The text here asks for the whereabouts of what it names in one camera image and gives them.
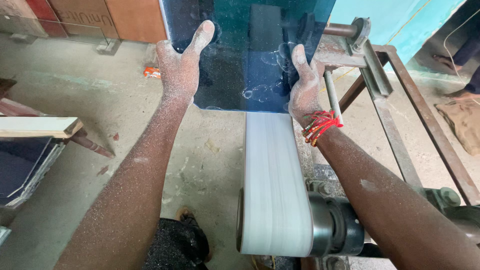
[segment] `black pants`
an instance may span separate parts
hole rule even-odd
[[[161,218],[143,270],[208,270],[207,237],[197,226]]]
[[[467,61],[480,52],[480,31],[475,36],[469,38],[465,44],[453,56],[456,65],[465,65]],[[480,94],[480,67],[472,75],[470,82],[464,88],[473,94]]]

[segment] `concrete floor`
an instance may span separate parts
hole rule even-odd
[[[0,248],[0,269],[52,269],[71,234],[98,193],[142,133],[162,93],[161,81],[145,79],[142,59],[147,45],[125,41],[117,54],[102,56],[92,44],[38,39],[18,45],[0,35],[0,77],[14,78],[11,98],[45,113],[77,116],[89,138],[115,152],[109,160],[70,143],[43,179],[34,195],[11,223],[13,230]],[[348,69],[334,72],[334,78]],[[336,83],[342,96],[358,76],[351,72]],[[442,93],[461,85],[443,80],[414,78],[445,134],[480,186],[480,157],[467,154],[433,104],[445,103]],[[425,187],[455,188],[399,83],[389,98],[401,132]],[[328,108],[326,92],[322,104]],[[237,123],[226,128],[224,123]],[[386,167],[399,174],[368,93],[364,91],[344,114],[343,131]],[[205,231],[214,257],[210,269],[251,269],[250,256],[235,249],[237,199],[243,180],[244,113],[204,111],[191,106],[175,140],[162,198],[162,217],[173,217],[178,207],[191,207]],[[118,132],[119,141],[112,136]],[[223,137],[225,132],[230,136]],[[321,163],[318,155],[314,160]],[[108,165],[104,175],[96,176]],[[350,259],[352,269],[385,269]]]

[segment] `hand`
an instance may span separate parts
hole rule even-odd
[[[325,66],[315,59],[312,59],[310,66],[308,66],[302,44],[293,48],[292,62],[299,73],[300,79],[290,92],[288,112],[302,127],[306,127],[311,120],[304,119],[303,116],[322,110],[318,102],[318,93],[320,92],[320,78],[324,74]]]
[[[163,100],[189,103],[193,99],[198,88],[200,53],[212,40],[214,31],[214,24],[209,20],[204,21],[183,54],[174,50],[170,40],[156,44],[158,68],[163,82]]]

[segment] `metal shaft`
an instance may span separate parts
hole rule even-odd
[[[338,104],[338,99],[336,98],[335,86],[333,85],[332,73],[330,71],[324,72],[325,85],[328,93],[328,100],[330,101],[330,107],[335,111],[334,117],[339,118],[340,124],[343,124],[342,114],[340,112],[340,106]]]
[[[329,24],[325,27],[325,35],[353,37],[356,35],[358,27],[356,25]]]

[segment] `red thread bracelet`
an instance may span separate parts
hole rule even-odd
[[[338,116],[334,118],[335,111],[316,111],[314,114],[307,114],[304,118],[312,118],[313,122],[303,129],[302,135],[305,137],[305,142],[315,146],[318,137],[322,135],[331,126],[342,127]]]

